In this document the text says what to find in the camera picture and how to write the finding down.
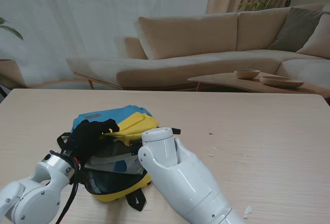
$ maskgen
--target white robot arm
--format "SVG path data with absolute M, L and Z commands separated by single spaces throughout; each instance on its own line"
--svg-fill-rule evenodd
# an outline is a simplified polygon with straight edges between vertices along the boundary
M 171 128 L 142 134 L 138 157 L 169 205 L 191 224 L 244 224 L 221 193 L 212 173 Z
M 209 169 L 173 137 L 171 128 L 144 132 L 142 144 L 140 163 L 169 205 L 185 220 L 191 224 L 244 224 Z M 15 224 L 50 223 L 59 210 L 62 189 L 77 175 L 75 168 L 63 155 L 51 151 L 30 177 L 11 182 L 0 191 L 0 224 L 4 216 Z M 47 185 L 42 184 L 45 180 L 49 180 Z
M 49 153 L 30 177 L 0 191 L 0 223 L 4 216 L 15 224 L 50 223 L 59 210 L 61 191 L 73 174 L 68 162 Z M 42 184 L 45 180 L 49 180 L 47 185 Z

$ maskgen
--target gray cushion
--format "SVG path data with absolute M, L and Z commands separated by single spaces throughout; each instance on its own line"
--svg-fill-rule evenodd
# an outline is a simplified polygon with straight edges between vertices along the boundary
M 324 11 L 291 8 L 285 23 L 269 50 L 297 51 L 313 34 Z

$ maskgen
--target bowl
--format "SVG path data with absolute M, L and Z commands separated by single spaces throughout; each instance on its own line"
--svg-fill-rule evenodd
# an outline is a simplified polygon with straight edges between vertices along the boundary
M 259 75 L 260 71 L 259 70 L 235 70 L 234 75 L 238 79 L 253 79 L 257 75 Z
M 260 82 L 273 87 L 297 88 L 304 84 L 304 81 L 283 77 L 283 76 L 261 76 Z

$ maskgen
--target beige sofa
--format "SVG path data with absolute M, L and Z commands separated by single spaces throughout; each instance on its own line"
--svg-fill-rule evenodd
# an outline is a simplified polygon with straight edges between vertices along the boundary
M 330 5 L 301 6 L 315 11 Z M 330 89 L 330 60 L 267 50 L 289 8 L 193 18 L 139 18 L 126 57 L 68 58 L 75 75 L 118 89 L 184 89 L 194 76 L 253 68 Z

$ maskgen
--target sofa cushion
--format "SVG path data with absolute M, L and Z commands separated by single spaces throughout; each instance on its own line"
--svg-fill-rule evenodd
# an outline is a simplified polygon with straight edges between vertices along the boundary
M 237 50 L 266 49 L 276 38 L 289 8 L 239 13 Z
M 165 59 L 236 49 L 237 13 L 144 18 L 135 22 L 148 59 Z
M 282 29 L 269 50 L 297 51 L 313 34 L 324 11 L 291 8 Z
M 267 58 L 277 59 L 280 62 L 284 62 L 292 59 L 321 59 L 325 60 L 325 58 L 310 56 L 310 55 L 302 55 L 298 53 L 293 53 L 291 51 L 283 51 L 283 50 L 246 50 L 247 53 L 261 54 Z
M 277 75 L 291 77 L 330 90 L 330 61 L 294 59 L 282 63 Z
M 330 59 L 330 15 L 322 15 L 314 33 L 297 53 Z
M 163 87 L 191 83 L 188 78 L 253 68 L 275 74 L 281 63 L 264 55 L 231 51 L 143 60 L 127 58 L 70 58 L 72 71 L 121 87 Z
M 321 11 L 324 8 L 324 4 L 303 4 L 303 5 L 297 5 L 295 6 L 295 8 Z

